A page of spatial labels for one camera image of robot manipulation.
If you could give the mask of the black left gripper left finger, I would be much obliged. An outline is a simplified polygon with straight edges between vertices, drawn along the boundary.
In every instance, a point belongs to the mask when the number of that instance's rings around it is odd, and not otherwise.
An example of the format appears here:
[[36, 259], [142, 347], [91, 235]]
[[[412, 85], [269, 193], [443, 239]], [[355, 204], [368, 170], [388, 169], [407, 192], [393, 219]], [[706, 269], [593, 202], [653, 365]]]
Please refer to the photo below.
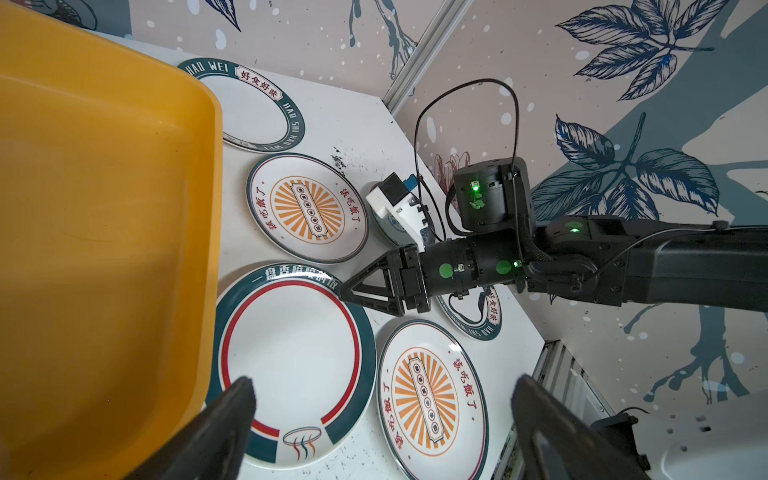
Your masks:
[[253, 382], [242, 376], [128, 479], [235, 479], [256, 410]]

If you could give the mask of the orange sunburst plate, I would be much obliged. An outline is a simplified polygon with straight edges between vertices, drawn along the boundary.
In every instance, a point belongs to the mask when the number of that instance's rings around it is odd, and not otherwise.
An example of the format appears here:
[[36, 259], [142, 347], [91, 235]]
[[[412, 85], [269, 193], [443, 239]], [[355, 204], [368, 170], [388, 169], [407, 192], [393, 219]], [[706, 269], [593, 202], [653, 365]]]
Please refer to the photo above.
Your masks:
[[406, 478], [480, 478], [489, 450], [488, 409], [458, 340], [435, 322], [407, 320], [387, 338], [378, 366], [381, 424]]
[[348, 261], [365, 247], [369, 219], [362, 196], [314, 157], [268, 156], [248, 173], [246, 198], [261, 231], [279, 248], [317, 264]]

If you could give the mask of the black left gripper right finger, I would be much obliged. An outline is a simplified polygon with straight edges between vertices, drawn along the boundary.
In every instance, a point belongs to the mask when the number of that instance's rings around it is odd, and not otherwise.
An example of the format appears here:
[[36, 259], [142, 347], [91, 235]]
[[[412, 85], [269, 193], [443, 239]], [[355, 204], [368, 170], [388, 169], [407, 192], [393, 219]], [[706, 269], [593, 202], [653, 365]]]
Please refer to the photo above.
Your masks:
[[630, 456], [590, 429], [531, 376], [515, 385], [511, 408], [526, 479], [646, 479]]

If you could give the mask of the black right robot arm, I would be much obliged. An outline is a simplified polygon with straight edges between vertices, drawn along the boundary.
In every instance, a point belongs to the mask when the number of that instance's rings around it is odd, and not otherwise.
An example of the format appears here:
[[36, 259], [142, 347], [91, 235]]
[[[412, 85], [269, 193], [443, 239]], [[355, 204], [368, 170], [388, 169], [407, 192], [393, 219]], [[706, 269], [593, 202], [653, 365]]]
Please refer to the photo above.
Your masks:
[[555, 137], [575, 169], [531, 187], [512, 156], [458, 169], [446, 195], [459, 216], [436, 244], [389, 251], [342, 283], [340, 298], [394, 316], [426, 312], [434, 297], [512, 285], [585, 303], [678, 303], [763, 312], [763, 225], [674, 224], [659, 219], [662, 195], [715, 208], [709, 170], [680, 151], [628, 153], [575, 123]]

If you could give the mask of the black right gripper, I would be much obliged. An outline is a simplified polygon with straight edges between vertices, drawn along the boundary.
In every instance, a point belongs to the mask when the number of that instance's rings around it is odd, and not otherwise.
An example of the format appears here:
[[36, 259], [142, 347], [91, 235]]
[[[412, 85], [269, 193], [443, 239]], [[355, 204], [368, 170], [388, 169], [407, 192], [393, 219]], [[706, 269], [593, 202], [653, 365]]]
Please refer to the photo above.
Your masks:
[[523, 260], [510, 230], [470, 235], [382, 254], [343, 282], [339, 297], [369, 309], [403, 316], [408, 309], [425, 312], [430, 299], [465, 295], [477, 287], [512, 285], [526, 288]]

